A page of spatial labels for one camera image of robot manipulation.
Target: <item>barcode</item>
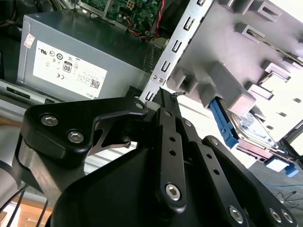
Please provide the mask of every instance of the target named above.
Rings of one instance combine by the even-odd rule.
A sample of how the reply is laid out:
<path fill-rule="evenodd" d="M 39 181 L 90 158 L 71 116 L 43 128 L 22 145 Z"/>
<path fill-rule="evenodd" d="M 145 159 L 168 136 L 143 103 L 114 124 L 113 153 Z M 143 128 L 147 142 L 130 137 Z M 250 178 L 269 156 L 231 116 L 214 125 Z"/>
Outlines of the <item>barcode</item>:
<path fill-rule="evenodd" d="M 94 80 L 94 79 L 91 79 L 91 83 L 90 83 L 90 86 L 95 88 L 95 89 L 98 89 L 99 86 L 100 86 L 100 82 Z"/>

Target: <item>rectangular slot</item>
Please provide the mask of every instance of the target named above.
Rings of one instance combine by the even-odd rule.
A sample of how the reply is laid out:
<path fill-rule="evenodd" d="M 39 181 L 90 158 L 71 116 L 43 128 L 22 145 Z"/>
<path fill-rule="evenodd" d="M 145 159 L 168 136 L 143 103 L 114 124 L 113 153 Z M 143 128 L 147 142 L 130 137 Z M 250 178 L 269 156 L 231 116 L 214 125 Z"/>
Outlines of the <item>rectangular slot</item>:
<path fill-rule="evenodd" d="M 171 51 L 177 53 L 181 44 L 182 44 L 182 42 L 180 42 L 179 40 L 176 40 L 174 46 L 171 49 Z"/>
<path fill-rule="evenodd" d="M 301 103 L 301 102 L 302 102 L 302 100 L 299 99 L 299 98 L 294 98 L 294 101 L 295 101 L 296 103 Z"/>
<path fill-rule="evenodd" d="M 195 21 L 194 18 L 188 17 L 187 20 L 186 20 L 186 23 L 184 24 L 183 29 L 186 30 L 186 31 L 189 31 L 190 27 L 193 25 L 194 21 Z"/>
<path fill-rule="evenodd" d="M 204 4 L 205 1 L 206 1 L 206 0 L 198 0 L 198 1 L 197 1 L 197 4 L 198 4 L 199 6 L 203 6 L 203 4 Z"/>
<path fill-rule="evenodd" d="M 30 99 L 30 96 L 29 96 L 29 95 L 24 94 L 24 93 L 19 92 L 19 91 L 16 91 L 16 90 L 14 90 L 14 89 L 12 89 L 12 88 L 10 88 L 10 87 L 6 87 L 6 90 L 7 90 L 8 92 L 11 92 L 11 93 L 17 95 L 17 96 L 26 98 L 26 99 L 28 99 L 28 100 Z"/>
<path fill-rule="evenodd" d="M 284 112 L 280 112 L 280 113 L 277 113 L 278 115 L 282 116 L 282 117 L 286 117 L 287 114 L 285 114 Z"/>
<path fill-rule="evenodd" d="M 165 61 L 162 65 L 161 71 L 166 72 L 170 66 L 170 62 Z"/>
<path fill-rule="evenodd" d="M 149 91 L 149 92 L 147 93 L 146 97 L 145 97 L 145 100 L 146 100 L 146 101 L 151 101 L 152 97 L 153 97 L 153 93 Z"/>

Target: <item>blue cable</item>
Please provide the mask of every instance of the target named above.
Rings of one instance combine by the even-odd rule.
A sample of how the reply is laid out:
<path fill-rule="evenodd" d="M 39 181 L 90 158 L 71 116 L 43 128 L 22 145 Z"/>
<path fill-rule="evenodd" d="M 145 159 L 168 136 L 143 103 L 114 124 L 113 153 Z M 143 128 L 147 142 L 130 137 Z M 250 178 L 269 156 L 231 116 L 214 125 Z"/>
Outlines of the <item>blue cable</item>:
<path fill-rule="evenodd" d="M 267 187 L 272 187 L 272 188 L 288 188 L 288 187 L 297 187 L 297 186 L 303 186 L 303 184 L 293 184 L 293 185 L 281 185 L 281 186 L 276 186 L 276 185 L 270 185 L 263 183 Z"/>

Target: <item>screw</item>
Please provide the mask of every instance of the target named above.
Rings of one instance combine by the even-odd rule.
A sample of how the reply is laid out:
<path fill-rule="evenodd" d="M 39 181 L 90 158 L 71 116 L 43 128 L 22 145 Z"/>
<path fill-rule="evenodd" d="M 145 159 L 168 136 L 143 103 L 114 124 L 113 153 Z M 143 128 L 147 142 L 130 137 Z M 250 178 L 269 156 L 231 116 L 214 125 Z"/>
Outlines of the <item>screw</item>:
<path fill-rule="evenodd" d="M 239 224 L 244 222 L 243 216 L 234 206 L 229 206 L 229 213 L 231 217 Z"/>
<path fill-rule="evenodd" d="M 270 211 L 270 213 L 271 213 L 271 216 L 273 216 L 273 218 L 274 218 L 277 222 L 279 222 L 279 223 L 282 222 L 280 216 L 279 216 L 273 209 L 269 209 L 269 211 Z"/>
<path fill-rule="evenodd" d="M 293 222 L 294 222 L 293 219 L 292 219 L 292 217 L 291 217 L 285 210 L 281 210 L 281 211 L 282 211 L 282 214 L 283 214 L 284 218 L 285 218 L 287 221 L 289 221 L 290 223 L 293 223 Z"/>
<path fill-rule="evenodd" d="M 187 126 L 189 126 L 189 127 L 192 126 L 192 124 L 191 124 L 188 120 L 185 120 L 184 122 L 185 122 L 185 124 L 186 124 Z"/>
<path fill-rule="evenodd" d="M 82 141 L 84 141 L 84 136 L 81 132 L 78 131 L 71 131 L 70 133 L 68 133 L 67 137 L 70 142 L 73 143 L 81 143 Z"/>
<path fill-rule="evenodd" d="M 166 185 L 165 191 L 166 194 L 174 201 L 178 201 L 181 197 L 179 189 L 173 184 L 169 183 Z"/>
<path fill-rule="evenodd" d="M 136 103 L 136 106 L 137 106 L 139 109 L 143 109 L 143 108 L 144 108 L 144 106 L 141 105 L 140 103 Z"/>
<path fill-rule="evenodd" d="M 214 144 L 214 145 L 218 145 L 218 141 L 214 138 L 211 138 L 210 141 Z"/>
<path fill-rule="evenodd" d="M 58 119 L 52 115 L 44 115 L 41 117 L 41 122 L 46 126 L 55 126 L 58 124 Z"/>
<path fill-rule="evenodd" d="M 170 112 L 168 112 L 168 111 L 164 111 L 164 113 L 168 116 L 168 117 L 170 117 L 171 116 L 171 114 L 170 114 Z"/>

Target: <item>cable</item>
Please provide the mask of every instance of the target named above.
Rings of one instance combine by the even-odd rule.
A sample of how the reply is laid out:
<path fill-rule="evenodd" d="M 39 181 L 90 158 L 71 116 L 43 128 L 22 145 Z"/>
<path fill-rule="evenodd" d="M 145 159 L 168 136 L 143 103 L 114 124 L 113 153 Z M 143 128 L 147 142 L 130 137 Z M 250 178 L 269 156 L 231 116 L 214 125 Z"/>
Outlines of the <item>cable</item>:
<path fill-rule="evenodd" d="M 16 216 L 16 213 L 17 213 L 17 211 L 18 211 L 18 209 L 19 209 L 19 206 L 20 206 L 20 204 L 21 204 L 21 201 L 22 201 L 22 198 L 23 198 L 24 193 L 25 193 L 25 190 L 23 190 L 22 193 L 20 194 L 18 203 L 17 203 L 17 205 L 16 205 L 16 207 L 15 207 L 15 209 L 14 209 L 14 212 L 13 212 L 13 214 L 11 215 L 11 217 L 10 217 L 10 219 L 9 219 L 9 222 L 8 222 L 8 224 L 6 225 L 6 227 L 10 227 L 11 223 L 13 222 L 13 220 L 14 220 L 14 218 L 15 218 L 15 216 Z"/>
<path fill-rule="evenodd" d="M 159 27 L 160 27 L 160 21 L 162 19 L 162 11 L 164 9 L 164 5 L 165 5 L 165 0 L 162 0 L 162 3 L 161 3 L 161 7 L 160 7 L 160 10 L 158 12 L 158 21 L 157 21 L 157 25 L 156 25 L 156 35 L 158 35 L 158 31 L 159 31 Z"/>
<path fill-rule="evenodd" d="M 0 213 L 4 210 L 4 208 L 6 208 L 7 205 L 9 205 L 10 202 L 12 202 L 12 200 L 14 198 L 16 198 L 21 192 L 24 192 L 27 188 L 27 185 L 25 185 L 23 188 L 21 188 L 19 191 L 17 191 L 12 197 L 10 197 L 9 200 L 7 200 L 6 203 L 3 204 L 3 206 L 0 209 Z"/>
<path fill-rule="evenodd" d="M 288 187 L 300 187 L 303 186 L 303 184 L 292 184 L 292 185 L 270 185 L 270 184 L 266 184 L 263 183 L 265 186 L 267 187 L 272 187 L 272 188 L 288 188 Z"/>
<path fill-rule="evenodd" d="M 36 227 L 40 227 L 40 224 L 41 224 L 42 218 L 43 218 L 43 216 L 44 216 L 44 214 L 45 214 L 47 205 L 48 205 L 48 201 L 46 201 L 46 203 L 45 203 L 45 205 L 44 205 L 44 207 L 43 207 L 42 213 L 41 213 L 41 215 L 40 215 L 40 217 L 39 217 L 39 220 L 38 220 L 38 222 L 37 222 Z"/>

